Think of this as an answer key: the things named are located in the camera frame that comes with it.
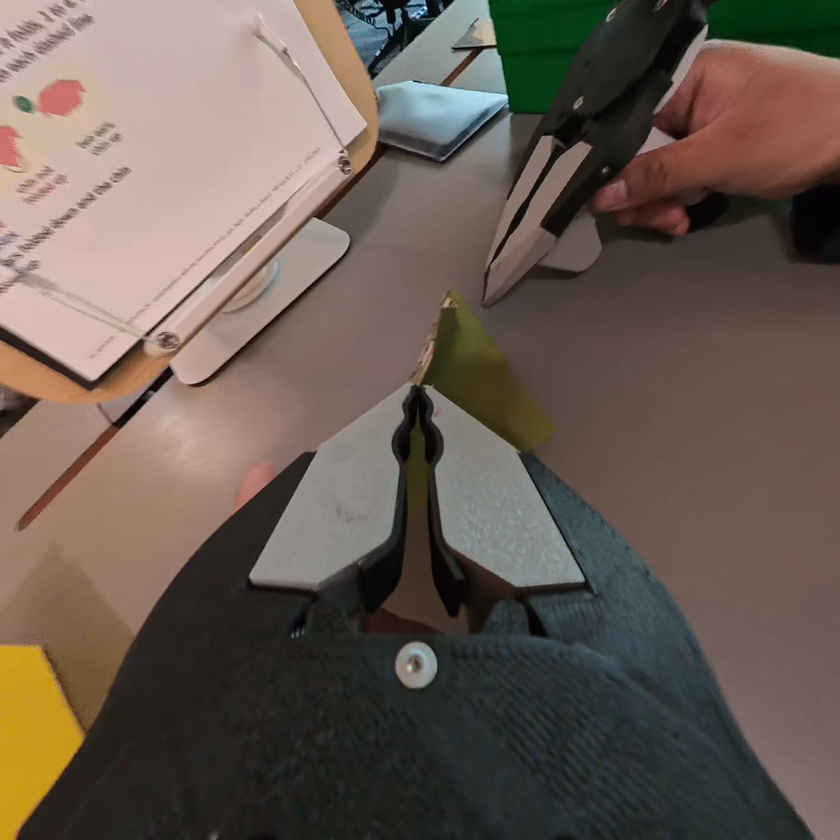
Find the person's right hand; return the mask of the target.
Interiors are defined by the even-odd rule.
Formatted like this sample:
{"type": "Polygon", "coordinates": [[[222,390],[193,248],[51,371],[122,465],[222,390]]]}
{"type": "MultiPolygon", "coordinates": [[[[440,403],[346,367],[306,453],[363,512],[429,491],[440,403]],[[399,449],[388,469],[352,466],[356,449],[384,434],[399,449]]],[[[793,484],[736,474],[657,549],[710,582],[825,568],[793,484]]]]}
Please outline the person's right hand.
{"type": "Polygon", "coordinates": [[[634,157],[594,195],[594,214],[679,237],[688,193],[774,200],[837,184],[839,61],[708,41],[654,127],[672,143],[634,157]]]}

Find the white printed instruction sheet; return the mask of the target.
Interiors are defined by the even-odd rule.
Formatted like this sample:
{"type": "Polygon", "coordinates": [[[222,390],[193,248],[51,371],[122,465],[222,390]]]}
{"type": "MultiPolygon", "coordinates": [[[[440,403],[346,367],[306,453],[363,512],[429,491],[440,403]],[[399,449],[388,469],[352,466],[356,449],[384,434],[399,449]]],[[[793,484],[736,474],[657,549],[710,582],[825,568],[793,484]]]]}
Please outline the white printed instruction sheet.
{"type": "Polygon", "coordinates": [[[2,342],[91,390],[365,120],[295,2],[2,2],[2,342]]]}

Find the white stand base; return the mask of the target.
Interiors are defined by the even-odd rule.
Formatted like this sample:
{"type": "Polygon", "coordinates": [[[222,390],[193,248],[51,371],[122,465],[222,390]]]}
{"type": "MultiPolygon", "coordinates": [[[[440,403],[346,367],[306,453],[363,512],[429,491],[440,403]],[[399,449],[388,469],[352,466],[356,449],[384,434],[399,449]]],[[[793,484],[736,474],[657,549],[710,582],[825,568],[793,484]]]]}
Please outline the white stand base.
{"type": "Polygon", "coordinates": [[[350,236],[313,218],[256,272],[170,363],[178,382],[211,381],[350,248],[350,236]]]}

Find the flat cardboard piece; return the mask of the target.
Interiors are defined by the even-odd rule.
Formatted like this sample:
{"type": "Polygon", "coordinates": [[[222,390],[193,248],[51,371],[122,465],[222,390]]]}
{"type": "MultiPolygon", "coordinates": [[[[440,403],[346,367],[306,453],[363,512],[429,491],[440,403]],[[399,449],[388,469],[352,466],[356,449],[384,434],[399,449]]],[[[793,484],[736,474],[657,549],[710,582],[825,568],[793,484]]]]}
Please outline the flat cardboard piece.
{"type": "Polygon", "coordinates": [[[465,33],[453,44],[453,51],[471,51],[474,49],[495,49],[497,37],[490,18],[477,18],[465,33]]]}

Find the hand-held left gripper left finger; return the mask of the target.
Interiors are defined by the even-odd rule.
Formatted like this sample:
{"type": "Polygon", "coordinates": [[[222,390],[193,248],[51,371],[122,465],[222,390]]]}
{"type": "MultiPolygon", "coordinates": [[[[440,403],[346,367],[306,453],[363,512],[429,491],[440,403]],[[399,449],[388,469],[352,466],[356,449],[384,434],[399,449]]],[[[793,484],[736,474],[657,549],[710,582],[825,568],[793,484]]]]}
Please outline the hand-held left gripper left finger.
{"type": "Polygon", "coordinates": [[[314,453],[249,574],[373,614],[403,572],[407,477],[418,387],[405,384],[314,453]]]}

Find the green plastic bin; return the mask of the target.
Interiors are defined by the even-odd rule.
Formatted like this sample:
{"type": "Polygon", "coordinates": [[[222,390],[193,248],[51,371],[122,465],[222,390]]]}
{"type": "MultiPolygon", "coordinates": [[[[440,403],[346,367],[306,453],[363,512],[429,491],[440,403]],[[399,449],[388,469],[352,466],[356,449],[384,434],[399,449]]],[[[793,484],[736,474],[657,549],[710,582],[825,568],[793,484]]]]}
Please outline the green plastic bin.
{"type": "MultiPolygon", "coordinates": [[[[488,3],[510,110],[545,113],[565,71],[614,1],[488,3]]],[[[838,1],[725,1],[710,6],[709,39],[839,57],[838,1]]]]}

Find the wooden book stand board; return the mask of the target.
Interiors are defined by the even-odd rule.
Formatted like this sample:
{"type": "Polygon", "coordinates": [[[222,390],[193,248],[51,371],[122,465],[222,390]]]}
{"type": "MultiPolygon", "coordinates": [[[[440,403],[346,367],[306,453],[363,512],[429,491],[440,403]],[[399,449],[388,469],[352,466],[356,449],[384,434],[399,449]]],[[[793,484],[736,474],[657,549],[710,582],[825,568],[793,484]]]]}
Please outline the wooden book stand board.
{"type": "Polygon", "coordinates": [[[325,215],[371,163],[379,127],[375,92],[368,72],[332,2],[296,1],[295,5],[338,83],[365,120],[364,130],[340,156],[336,172],[324,175],[313,186],[306,186],[301,198],[294,197],[272,218],[273,226],[260,239],[248,242],[250,248],[223,279],[200,299],[195,300],[191,295],[173,313],[171,320],[175,323],[178,344],[170,352],[154,350],[148,353],[133,349],[99,385],[88,390],[2,342],[2,385],[39,400],[73,404],[107,403],[137,392],[162,373],[177,353],[184,352],[187,344],[205,332],[209,323],[226,313],[231,301],[242,291],[256,290],[257,279],[268,266],[277,262],[280,250],[297,237],[312,218],[325,215]]]}

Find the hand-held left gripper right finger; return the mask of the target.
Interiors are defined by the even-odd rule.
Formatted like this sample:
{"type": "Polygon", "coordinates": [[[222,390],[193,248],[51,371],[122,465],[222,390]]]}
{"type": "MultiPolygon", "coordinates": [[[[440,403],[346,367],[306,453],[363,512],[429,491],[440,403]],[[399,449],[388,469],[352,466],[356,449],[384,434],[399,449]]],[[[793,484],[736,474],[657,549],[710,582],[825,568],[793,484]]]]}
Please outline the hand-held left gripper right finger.
{"type": "Polygon", "coordinates": [[[586,579],[522,453],[433,387],[416,388],[434,585],[449,616],[571,592],[586,579]]]}

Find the grey pouch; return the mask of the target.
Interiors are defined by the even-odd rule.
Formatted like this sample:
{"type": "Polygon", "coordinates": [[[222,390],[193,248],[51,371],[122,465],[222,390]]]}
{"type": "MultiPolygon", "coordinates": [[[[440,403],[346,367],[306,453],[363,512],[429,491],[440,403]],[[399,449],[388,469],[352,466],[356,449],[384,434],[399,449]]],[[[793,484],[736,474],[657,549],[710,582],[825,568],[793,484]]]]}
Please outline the grey pouch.
{"type": "Polygon", "coordinates": [[[379,142],[446,162],[508,106],[504,94],[406,80],[375,90],[379,142]]]}

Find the floral origami paper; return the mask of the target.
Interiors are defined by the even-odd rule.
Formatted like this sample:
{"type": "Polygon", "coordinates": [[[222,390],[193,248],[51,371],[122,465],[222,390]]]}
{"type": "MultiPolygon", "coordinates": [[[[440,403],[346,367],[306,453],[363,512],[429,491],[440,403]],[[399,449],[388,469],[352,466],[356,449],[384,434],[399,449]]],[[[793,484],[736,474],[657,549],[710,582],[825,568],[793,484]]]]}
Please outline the floral origami paper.
{"type": "Polygon", "coordinates": [[[444,294],[413,372],[517,450],[532,452],[556,426],[455,290],[444,294]]]}

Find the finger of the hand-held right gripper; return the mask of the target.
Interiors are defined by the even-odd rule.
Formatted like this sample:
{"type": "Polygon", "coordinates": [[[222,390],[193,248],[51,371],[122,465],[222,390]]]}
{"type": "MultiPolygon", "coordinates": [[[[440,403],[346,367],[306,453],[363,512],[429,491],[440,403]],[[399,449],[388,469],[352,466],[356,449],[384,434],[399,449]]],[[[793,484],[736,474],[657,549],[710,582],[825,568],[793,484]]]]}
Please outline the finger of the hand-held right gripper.
{"type": "Polygon", "coordinates": [[[503,245],[506,237],[510,233],[514,218],[523,203],[527,201],[531,190],[537,185],[545,166],[550,163],[552,153],[557,147],[558,142],[551,134],[544,134],[539,137],[539,140],[533,145],[530,152],[525,155],[521,161],[521,166],[518,170],[514,182],[511,186],[507,201],[502,208],[500,221],[497,226],[497,231],[492,240],[490,252],[486,261],[485,273],[489,273],[490,265],[497,256],[499,248],[503,245]]]}
{"type": "Polygon", "coordinates": [[[544,226],[545,218],[591,150],[584,141],[562,150],[558,141],[550,163],[519,208],[510,233],[485,274],[483,307],[491,307],[507,295],[551,251],[559,236],[544,226]]]}

